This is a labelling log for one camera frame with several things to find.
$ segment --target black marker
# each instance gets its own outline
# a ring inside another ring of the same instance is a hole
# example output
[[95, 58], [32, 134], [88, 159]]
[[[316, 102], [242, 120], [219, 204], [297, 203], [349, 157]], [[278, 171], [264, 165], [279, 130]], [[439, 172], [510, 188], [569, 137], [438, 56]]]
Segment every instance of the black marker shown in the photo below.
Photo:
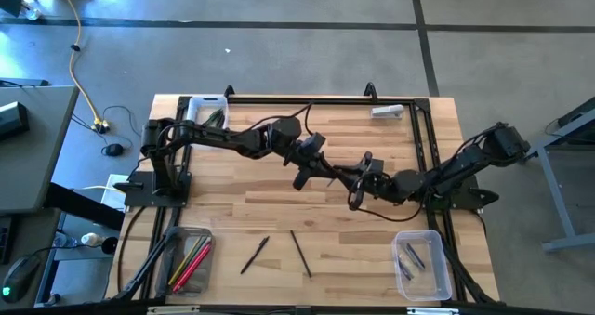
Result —
[[416, 250], [413, 249], [413, 246], [411, 246], [411, 244], [407, 243], [405, 245], [405, 252], [407, 253], [407, 255], [409, 256], [409, 258], [411, 258], [411, 261], [416, 264], [416, 266], [421, 269], [424, 270], [426, 269], [426, 265], [424, 264], [424, 262], [421, 260], [421, 258], [417, 255]]
[[250, 257], [248, 262], [245, 263], [244, 268], [240, 271], [240, 274], [244, 274], [244, 272], [248, 269], [248, 267], [250, 267], [250, 264], [252, 264], [254, 259], [258, 256], [258, 253], [260, 252], [260, 250], [262, 250], [262, 248], [268, 241], [269, 241], [269, 236], [262, 239], [262, 241], [260, 242], [260, 245], [258, 246], [257, 251]]

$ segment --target pencil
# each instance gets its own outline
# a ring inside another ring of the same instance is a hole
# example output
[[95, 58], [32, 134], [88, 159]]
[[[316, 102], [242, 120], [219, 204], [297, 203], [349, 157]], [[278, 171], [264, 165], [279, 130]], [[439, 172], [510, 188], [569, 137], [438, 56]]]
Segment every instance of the pencil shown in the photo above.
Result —
[[194, 242], [194, 245], [192, 246], [192, 248], [190, 249], [188, 254], [184, 257], [184, 260], [182, 260], [182, 262], [179, 263], [179, 266], [176, 269], [176, 271], [174, 272], [174, 275], [172, 275], [171, 279], [169, 279], [169, 282], [167, 283], [168, 285], [171, 286], [174, 284], [174, 282], [176, 282], [176, 279], [178, 278], [178, 276], [184, 271], [184, 269], [186, 268], [188, 263], [190, 263], [191, 260], [196, 255], [196, 250], [200, 247], [200, 245], [202, 244], [202, 242], [204, 240], [205, 240], [205, 236], [200, 236], [199, 238], [196, 239], [196, 241]]
[[184, 284], [190, 279], [196, 268], [201, 264], [203, 259], [205, 259], [208, 252], [211, 250], [211, 243], [207, 243], [206, 246], [201, 250], [198, 256], [192, 261], [192, 263], [186, 268], [182, 276], [179, 277], [179, 280], [176, 282], [174, 286], [173, 292], [176, 293], [179, 291]]

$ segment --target wooden tabletop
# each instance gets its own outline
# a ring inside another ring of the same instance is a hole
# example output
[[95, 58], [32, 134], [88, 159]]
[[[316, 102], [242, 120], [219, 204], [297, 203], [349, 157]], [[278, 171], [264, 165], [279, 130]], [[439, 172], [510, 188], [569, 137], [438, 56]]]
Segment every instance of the wooden tabletop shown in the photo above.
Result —
[[[151, 118], [174, 117], [178, 99], [179, 95], [156, 95]], [[452, 98], [431, 98], [430, 104], [438, 148], [445, 160], [462, 142], [455, 102]], [[300, 107], [233, 104], [230, 128], [241, 130], [265, 116], [290, 114]], [[371, 151], [375, 158], [385, 160], [385, 171], [390, 175], [398, 170], [417, 169], [409, 113], [402, 120], [370, 119], [370, 107], [312, 107], [308, 125], [326, 136], [326, 158], [331, 164], [356, 164], [366, 151]], [[425, 136], [423, 119], [421, 126]], [[148, 162], [140, 168], [150, 169]], [[296, 191], [292, 181], [298, 169], [294, 165], [283, 167], [282, 158], [273, 154], [252, 161], [235, 151], [192, 149], [190, 171], [191, 198], [182, 210], [180, 226], [211, 229], [217, 246], [208, 290], [197, 298], [170, 296], [168, 303], [414, 304], [396, 289], [390, 242], [399, 231], [426, 230], [424, 214], [408, 222], [392, 223], [352, 212], [346, 204], [345, 188], [339, 182], [327, 188], [328, 181], [319, 178], [311, 179], [302, 191]], [[393, 207], [366, 195], [363, 207], [403, 218], [416, 211], [417, 203]], [[122, 263], [124, 284], [147, 255], [155, 211], [147, 208], [131, 229]], [[134, 211], [126, 214], [122, 235], [133, 214]], [[453, 211], [452, 215], [461, 261], [484, 291], [497, 299], [482, 224], [469, 212]], [[311, 279], [305, 274], [290, 230], [296, 232], [313, 275]], [[240, 275], [240, 269], [266, 235], [271, 236], [268, 244], [248, 271]], [[120, 247], [117, 251], [107, 297], [116, 294]]]

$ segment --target clear plastic container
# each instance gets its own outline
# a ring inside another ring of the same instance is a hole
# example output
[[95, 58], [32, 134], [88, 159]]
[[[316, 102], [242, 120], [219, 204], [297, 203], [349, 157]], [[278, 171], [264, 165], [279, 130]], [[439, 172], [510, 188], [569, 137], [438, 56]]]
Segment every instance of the clear plastic container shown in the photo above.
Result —
[[[186, 284], [184, 284], [179, 291], [174, 293], [172, 290], [173, 286], [168, 285], [168, 280], [186, 255], [192, 250], [192, 246], [199, 237], [211, 238], [211, 250], [205, 256], [198, 268], [192, 273], [192, 276]], [[161, 268], [159, 269], [157, 282], [155, 284], [156, 294], [197, 297], [204, 293], [208, 288], [214, 253], [215, 237], [210, 230], [204, 228], [180, 228], [176, 240], [170, 242], [164, 250], [163, 256], [170, 257], [171, 263], [167, 263], [165, 260], [162, 260], [161, 262]]]
[[[192, 120], [199, 125], [206, 121], [213, 112], [221, 109], [225, 114], [225, 121], [223, 122], [222, 127], [227, 128], [230, 122], [230, 109], [227, 105], [227, 98], [221, 95], [196, 95], [190, 99], [190, 103], [188, 104], [188, 112], [186, 113], [186, 120]], [[200, 144], [192, 145], [196, 149], [204, 151], [217, 149]]]
[[399, 293], [411, 301], [441, 301], [453, 291], [443, 243], [435, 230], [401, 231], [392, 240]]

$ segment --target gray floor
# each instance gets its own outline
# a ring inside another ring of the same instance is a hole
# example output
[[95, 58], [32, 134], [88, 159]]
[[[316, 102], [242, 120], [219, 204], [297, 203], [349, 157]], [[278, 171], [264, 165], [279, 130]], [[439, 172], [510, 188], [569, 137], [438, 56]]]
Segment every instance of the gray floor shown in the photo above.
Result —
[[[416, 22], [412, 0], [74, 1], [87, 18]], [[52, 18], [72, 17], [63, 0], [38, 3]], [[422, 5], [426, 21], [434, 24], [595, 25], [592, 0]], [[70, 85], [68, 47], [75, 33], [74, 27], [0, 25], [0, 76]], [[467, 137], [506, 121], [526, 138], [538, 138], [549, 121], [594, 95], [595, 33], [432, 32], [429, 39], [440, 94], [456, 99]], [[76, 72], [97, 107], [126, 105], [138, 126], [155, 93], [221, 93], [229, 84], [238, 93], [359, 95], [373, 81], [383, 96], [429, 93], [416, 31], [87, 27], [82, 45]], [[92, 119], [82, 98], [76, 113]], [[115, 132], [136, 143], [127, 115], [109, 115]], [[133, 149], [123, 157], [103, 157], [101, 146], [99, 138], [72, 125], [54, 180], [72, 188], [103, 184], [110, 173], [127, 173], [138, 156]], [[486, 169], [479, 180], [501, 195], [485, 209], [485, 219], [502, 300], [592, 313], [595, 246], [554, 255], [541, 250], [541, 242], [562, 236], [562, 227], [538, 162]], [[582, 213], [574, 215], [580, 224]], [[583, 225], [587, 230], [589, 223]], [[70, 303], [100, 299], [102, 283], [82, 292], [68, 277], [108, 267], [87, 262], [62, 268], [55, 290]]]

